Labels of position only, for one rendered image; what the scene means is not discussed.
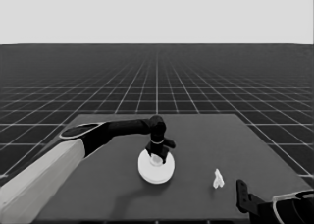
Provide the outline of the small white T-shaped piece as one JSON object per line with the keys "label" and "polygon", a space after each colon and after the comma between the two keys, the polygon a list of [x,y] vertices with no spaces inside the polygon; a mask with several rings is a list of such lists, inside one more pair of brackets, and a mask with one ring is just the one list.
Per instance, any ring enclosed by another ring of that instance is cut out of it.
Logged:
{"label": "small white T-shaped piece", "polygon": [[225,182],[224,182],[224,178],[221,174],[221,172],[216,169],[215,170],[215,179],[213,181],[213,187],[215,189],[218,189],[218,188],[222,188],[224,186]]}

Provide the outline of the large thick white disc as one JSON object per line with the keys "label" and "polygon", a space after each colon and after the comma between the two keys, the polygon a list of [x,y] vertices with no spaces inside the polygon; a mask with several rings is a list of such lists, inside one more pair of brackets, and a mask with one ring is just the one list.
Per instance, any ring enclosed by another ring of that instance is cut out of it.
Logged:
{"label": "large thick white disc", "polygon": [[137,159],[137,169],[140,176],[148,183],[160,185],[167,183],[175,172],[175,159],[171,152],[167,156],[166,164],[160,157],[153,154],[153,159],[149,159],[148,152],[144,149]]}

